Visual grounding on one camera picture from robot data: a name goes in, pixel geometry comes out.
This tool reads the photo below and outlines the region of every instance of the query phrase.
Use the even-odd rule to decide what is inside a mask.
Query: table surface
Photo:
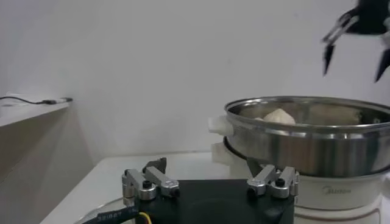
[[[224,179],[229,167],[213,163],[211,152],[153,156],[127,156],[103,159],[41,222],[74,223],[98,206],[122,197],[121,175],[125,169],[141,170],[148,161],[166,157],[166,172],[173,179]],[[390,201],[383,200],[383,223],[390,223]]]

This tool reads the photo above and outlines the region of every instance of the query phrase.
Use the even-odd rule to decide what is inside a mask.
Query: stainless steel pot
[[[256,120],[281,108],[297,122]],[[225,106],[209,121],[238,152],[314,177],[356,177],[390,169],[390,107],[328,97],[275,96]]]

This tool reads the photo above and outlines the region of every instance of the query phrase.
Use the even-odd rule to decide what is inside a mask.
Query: black cable
[[[22,98],[19,98],[19,97],[15,97],[15,96],[3,96],[3,97],[0,97],[0,100],[4,100],[4,99],[15,99],[15,100],[20,100],[20,101],[23,101],[23,102],[29,103],[29,104],[44,104],[43,101],[41,101],[41,102],[31,102],[31,101],[28,101],[28,100],[25,100],[25,99],[22,99]]]
[[[4,100],[4,99],[15,99],[15,100],[23,101],[25,103],[36,104],[36,105],[39,105],[39,104],[53,105],[53,104],[65,103],[65,102],[73,101],[72,98],[67,98],[67,97],[61,98],[60,100],[42,100],[42,101],[39,101],[39,102],[31,102],[31,101],[28,101],[28,100],[25,100],[25,99],[22,99],[22,98],[19,98],[19,97],[15,97],[15,96],[3,96],[3,97],[0,97],[0,100]]]

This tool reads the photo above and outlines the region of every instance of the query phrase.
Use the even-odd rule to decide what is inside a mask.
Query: wall shelf
[[[22,105],[14,107],[1,107],[0,127],[23,121],[42,114],[51,113],[69,107],[69,103],[55,105]]]

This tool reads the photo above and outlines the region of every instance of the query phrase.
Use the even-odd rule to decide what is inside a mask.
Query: dough
[[[295,124],[294,118],[282,109],[277,109],[267,114],[267,116],[265,116],[263,120],[268,122],[276,122],[276,123],[283,123],[283,124]]]

